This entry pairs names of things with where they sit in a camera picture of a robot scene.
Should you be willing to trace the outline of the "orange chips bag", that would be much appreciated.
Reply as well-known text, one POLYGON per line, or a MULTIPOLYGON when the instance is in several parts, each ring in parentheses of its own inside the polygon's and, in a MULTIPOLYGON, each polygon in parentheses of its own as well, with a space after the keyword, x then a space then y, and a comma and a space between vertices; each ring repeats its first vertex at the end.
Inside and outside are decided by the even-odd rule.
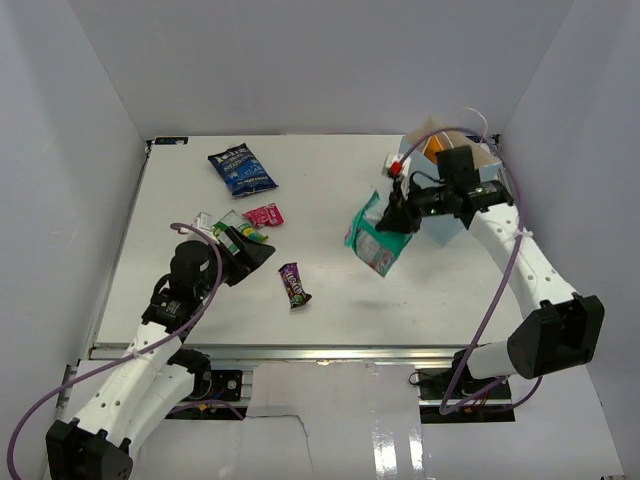
POLYGON ((439 133, 432 135, 425 142, 423 148, 423 155, 426 159, 436 164, 437 156, 440 152, 447 150, 451 147, 451 142, 446 133, 439 133))

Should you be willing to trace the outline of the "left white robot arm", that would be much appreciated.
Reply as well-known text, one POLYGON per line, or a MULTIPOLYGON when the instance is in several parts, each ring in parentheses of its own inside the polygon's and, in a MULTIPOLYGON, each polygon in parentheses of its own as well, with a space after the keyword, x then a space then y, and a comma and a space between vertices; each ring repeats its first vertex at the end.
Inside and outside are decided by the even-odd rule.
POLYGON ((234 286, 275 252, 230 227, 221 239, 193 228, 155 285, 125 355, 102 366, 107 378, 68 422, 46 434, 54 479, 127 479, 141 445, 185 398, 211 387, 209 359, 183 344, 218 288, 234 286))

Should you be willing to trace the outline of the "green Fox's candy packet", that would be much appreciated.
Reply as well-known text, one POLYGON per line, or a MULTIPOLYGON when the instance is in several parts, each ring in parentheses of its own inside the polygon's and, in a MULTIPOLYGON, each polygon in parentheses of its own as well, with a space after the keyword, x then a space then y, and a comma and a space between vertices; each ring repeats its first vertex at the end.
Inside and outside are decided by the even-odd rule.
POLYGON ((239 251, 239 244, 230 236, 230 229, 233 228, 245 238, 264 244, 268 240, 268 236, 261 234, 250 222, 243 216, 230 210, 224 217, 218 220, 213 227, 214 237, 233 254, 239 251))

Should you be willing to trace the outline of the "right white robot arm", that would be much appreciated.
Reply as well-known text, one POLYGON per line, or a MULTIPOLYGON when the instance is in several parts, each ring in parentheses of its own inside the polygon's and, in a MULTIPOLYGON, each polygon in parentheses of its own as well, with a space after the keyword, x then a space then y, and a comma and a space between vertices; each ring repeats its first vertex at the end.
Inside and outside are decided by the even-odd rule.
POLYGON ((514 374, 534 379, 589 363, 604 320, 600 299, 579 294, 562 278, 521 224, 508 189, 482 179, 470 147, 438 153, 437 169, 438 179, 421 187, 408 156, 386 158, 382 172, 393 186, 376 229, 414 233, 427 217, 459 219, 502 272, 523 317, 504 341, 471 342, 451 374, 453 390, 472 399, 488 379, 514 374))

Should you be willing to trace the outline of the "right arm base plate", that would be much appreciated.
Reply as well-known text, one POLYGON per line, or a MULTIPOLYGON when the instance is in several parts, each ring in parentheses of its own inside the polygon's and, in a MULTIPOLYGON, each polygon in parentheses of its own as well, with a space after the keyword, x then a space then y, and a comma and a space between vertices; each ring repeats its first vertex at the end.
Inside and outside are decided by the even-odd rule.
MULTIPOLYGON (((409 375, 408 381, 419 389, 422 400, 441 400, 444 398, 453 377, 453 369, 434 368, 419 369, 409 375)), ((463 373, 451 394, 450 400, 461 400, 486 387, 492 379, 472 379, 463 373)), ((507 382, 500 383, 485 394, 488 400, 510 400, 511 389, 507 382)))

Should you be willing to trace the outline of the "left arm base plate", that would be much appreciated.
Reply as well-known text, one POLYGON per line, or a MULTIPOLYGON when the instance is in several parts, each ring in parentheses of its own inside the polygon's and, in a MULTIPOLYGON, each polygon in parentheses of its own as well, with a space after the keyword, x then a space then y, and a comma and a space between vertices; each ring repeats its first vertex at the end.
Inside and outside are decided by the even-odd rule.
POLYGON ((195 375, 192 392, 183 402, 217 399, 227 402, 241 399, 243 372, 241 370, 208 370, 195 375))

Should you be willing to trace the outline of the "teal snack packet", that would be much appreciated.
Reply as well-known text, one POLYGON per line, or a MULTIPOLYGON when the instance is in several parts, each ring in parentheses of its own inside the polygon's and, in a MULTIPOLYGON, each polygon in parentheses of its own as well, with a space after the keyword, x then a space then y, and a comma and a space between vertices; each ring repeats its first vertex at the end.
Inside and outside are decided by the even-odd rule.
POLYGON ((388 201, 383 200, 375 190, 353 217, 344 239, 344 245, 381 277, 388 274, 413 237, 411 233, 376 229, 387 205, 388 201))

